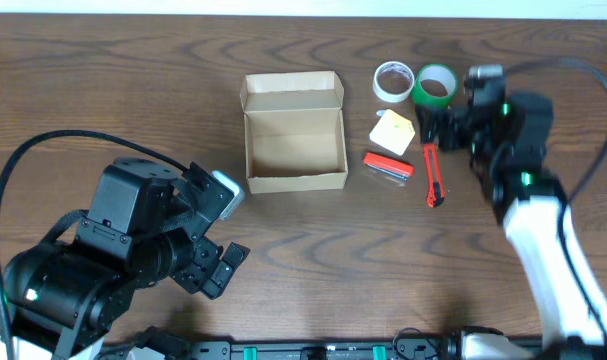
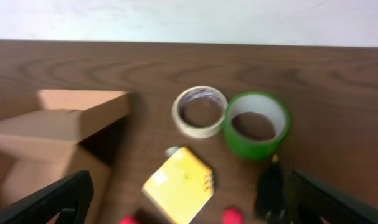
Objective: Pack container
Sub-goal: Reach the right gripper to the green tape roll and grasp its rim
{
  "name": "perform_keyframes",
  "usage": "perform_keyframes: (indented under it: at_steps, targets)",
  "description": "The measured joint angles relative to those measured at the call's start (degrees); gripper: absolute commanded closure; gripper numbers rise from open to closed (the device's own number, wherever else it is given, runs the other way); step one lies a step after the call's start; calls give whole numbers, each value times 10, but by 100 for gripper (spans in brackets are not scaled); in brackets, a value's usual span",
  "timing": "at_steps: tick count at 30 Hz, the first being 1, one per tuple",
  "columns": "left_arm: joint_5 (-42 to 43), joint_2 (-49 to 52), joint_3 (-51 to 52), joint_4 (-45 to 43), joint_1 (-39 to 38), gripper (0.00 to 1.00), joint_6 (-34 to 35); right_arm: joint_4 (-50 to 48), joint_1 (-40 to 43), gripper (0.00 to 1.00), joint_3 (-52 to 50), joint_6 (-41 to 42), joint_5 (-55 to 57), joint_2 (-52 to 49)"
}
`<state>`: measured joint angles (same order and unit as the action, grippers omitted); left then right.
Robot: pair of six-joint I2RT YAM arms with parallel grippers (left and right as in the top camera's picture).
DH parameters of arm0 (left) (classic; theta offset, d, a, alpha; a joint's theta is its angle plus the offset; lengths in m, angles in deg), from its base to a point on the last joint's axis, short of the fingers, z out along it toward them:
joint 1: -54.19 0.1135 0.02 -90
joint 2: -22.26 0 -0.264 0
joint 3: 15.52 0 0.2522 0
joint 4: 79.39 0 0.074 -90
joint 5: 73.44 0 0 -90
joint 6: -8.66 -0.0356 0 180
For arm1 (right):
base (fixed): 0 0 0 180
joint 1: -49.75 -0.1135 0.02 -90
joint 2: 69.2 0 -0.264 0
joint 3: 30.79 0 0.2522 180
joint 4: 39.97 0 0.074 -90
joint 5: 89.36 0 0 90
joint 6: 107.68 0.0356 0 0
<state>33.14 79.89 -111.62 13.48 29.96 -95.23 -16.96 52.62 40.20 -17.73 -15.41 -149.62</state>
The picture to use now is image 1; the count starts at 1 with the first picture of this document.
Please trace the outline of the red stapler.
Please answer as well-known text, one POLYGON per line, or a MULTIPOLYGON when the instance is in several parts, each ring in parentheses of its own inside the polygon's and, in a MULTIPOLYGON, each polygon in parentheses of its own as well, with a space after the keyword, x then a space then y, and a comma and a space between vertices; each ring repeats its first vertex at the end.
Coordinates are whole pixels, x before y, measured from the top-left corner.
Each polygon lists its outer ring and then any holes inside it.
POLYGON ((414 167, 412 165, 372 152, 365 154, 363 164, 403 181, 406 181, 414 174, 414 167))

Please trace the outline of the beige masking tape roll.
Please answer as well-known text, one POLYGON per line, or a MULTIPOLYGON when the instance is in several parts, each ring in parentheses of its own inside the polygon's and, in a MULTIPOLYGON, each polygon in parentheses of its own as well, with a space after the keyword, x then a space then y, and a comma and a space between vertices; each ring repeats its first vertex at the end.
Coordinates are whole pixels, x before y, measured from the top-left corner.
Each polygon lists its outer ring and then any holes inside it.
POLYGON ((406 100, 415 85, 416 78, 412 69, 399 61, 387 61, 379 65, 373 75, 372 90, 374 94, 382 101, 387 103, 400 103, 406 100), (386 73, 395 73, 402 76, 407 82, 407 89, 400 93, 386 91, 380 84, 379 79, 386 73))

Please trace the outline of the green tape roll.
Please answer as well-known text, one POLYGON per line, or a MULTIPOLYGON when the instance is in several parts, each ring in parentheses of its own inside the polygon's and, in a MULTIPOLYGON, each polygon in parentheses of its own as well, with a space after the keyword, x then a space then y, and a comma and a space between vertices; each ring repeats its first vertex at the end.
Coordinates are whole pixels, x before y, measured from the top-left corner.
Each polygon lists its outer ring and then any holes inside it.
POLYGON ((428 64, 418 72, 411 97, 416 105, 446 108, 457 91, 458 79, 456 73, 450 67, 442 64, 428 64), (445 94, 441 96, 430 94, 423 87, 424 81, 442 85, 445 94))

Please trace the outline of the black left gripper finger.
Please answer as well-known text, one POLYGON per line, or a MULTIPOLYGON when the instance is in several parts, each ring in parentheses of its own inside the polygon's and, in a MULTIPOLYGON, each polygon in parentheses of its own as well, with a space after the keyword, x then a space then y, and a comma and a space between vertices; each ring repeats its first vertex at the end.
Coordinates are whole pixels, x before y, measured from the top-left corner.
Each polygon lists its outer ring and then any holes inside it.
POLYGON ((250 249, 248 247, 232 242, 223 254, 222 261, 230 269, 236 270, 247 259, 249 254, 250 249))
POLYGON ((213 270, 212 274, 205 278, 201 286, 201 292, 211 300, 220 297, 225 291, 234 268, 228 263, 221 261, 213 270))

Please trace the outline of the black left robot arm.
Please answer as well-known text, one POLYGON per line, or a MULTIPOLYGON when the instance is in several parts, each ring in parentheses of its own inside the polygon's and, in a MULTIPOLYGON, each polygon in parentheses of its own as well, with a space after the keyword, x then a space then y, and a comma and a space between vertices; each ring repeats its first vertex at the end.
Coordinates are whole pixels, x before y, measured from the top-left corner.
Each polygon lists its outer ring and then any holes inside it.
POLYGON ((222 295, 248 248, 210 241, 241 187, 196 164, 181 174, 140 158, 108 165, 87 210, 61 218, 4 275, 10 331, 68 359, 101 341, 135 291, 170 278, 189 294, 222 295))

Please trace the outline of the brown cardboard box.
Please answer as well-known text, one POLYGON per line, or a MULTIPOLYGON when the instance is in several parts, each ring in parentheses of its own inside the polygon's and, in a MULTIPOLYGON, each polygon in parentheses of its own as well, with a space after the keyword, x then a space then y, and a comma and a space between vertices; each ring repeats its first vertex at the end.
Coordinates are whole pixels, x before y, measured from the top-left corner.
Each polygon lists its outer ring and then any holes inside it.
POLYGON ((344 88, 334 71, 252 74, 240 100, 252 194, 342 189, 344 88))

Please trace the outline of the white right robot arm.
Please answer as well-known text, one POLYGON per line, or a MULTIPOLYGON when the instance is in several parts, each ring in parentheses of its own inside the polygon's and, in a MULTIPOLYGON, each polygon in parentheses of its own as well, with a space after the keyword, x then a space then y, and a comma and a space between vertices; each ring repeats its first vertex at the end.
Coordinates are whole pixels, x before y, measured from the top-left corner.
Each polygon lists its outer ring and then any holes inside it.
POLYGON ((416 103, 425 159, 438 149, 468 148, 482 193, 525 271, 544 345, 607 356, 607 298, 577 240, 572 197, 544 166, 551 100, 506 94, 501 75, 470 78, 466 86, 462 108, 416 103))

